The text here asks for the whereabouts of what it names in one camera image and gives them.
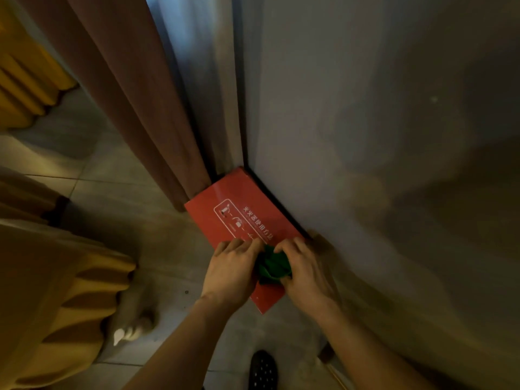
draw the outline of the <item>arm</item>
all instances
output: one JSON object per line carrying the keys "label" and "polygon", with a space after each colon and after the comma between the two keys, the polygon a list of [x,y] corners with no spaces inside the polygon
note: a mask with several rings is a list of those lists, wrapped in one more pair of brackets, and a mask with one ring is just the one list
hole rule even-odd
{"label": "arm", "polygon": [[275,252],[281,250],[293,271],[292,278],[282,279],[287,294],[320,326],[357,389],[434,389],[360,321],[342,311],[328,269],[302,239],[284,240]]}
{"label": "arm", "polygon": [[123,390],[200,390],[217,341],[231,315],[254,290],[253,267],[262,240],[221,242],[188,316]]}

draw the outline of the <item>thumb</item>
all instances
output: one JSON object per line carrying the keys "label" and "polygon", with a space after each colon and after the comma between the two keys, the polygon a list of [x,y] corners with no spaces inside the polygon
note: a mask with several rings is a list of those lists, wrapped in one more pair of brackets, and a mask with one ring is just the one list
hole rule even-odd
{"label": "thumb", "polygon": [[283,277],[280,278],[280,283],[283,285],[284,288],[290,288],[292,286],[292,278],[291,277]]}

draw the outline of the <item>forearm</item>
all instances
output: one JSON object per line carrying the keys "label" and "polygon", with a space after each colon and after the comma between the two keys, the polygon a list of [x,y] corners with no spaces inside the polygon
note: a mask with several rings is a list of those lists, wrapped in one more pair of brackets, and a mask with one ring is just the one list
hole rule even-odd
{"label": "forearm", "polygon": [[217,341],[231,315],[218,301],[201,298],[124,390],[200,390]]}
{"label": "forearm", "polygon": [[337,305],[324,309],[317,322],[358,390],[434,389],[359,320],[344,314]]}

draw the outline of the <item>black shoe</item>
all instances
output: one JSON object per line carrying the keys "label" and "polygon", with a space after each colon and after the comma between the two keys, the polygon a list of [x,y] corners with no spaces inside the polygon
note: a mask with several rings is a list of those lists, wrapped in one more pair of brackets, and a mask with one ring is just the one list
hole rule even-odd
{"label": "black shoe", "polygon": [[276,390],[278,369],[276,361],[265,350],[259,350],[251,358],[249,390]]}

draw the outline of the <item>person's right hand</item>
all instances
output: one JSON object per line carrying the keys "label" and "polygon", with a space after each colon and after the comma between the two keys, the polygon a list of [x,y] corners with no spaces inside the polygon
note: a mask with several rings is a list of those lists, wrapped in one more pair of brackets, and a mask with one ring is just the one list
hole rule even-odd
{"label": "person's right hand", "polygon": [[280,279],[295,306],[317,319],[323,309],[340,306],[336,284],[328,268],[301,238],[286,239],[275,247],[284,251],[292,269],[292,278]]}

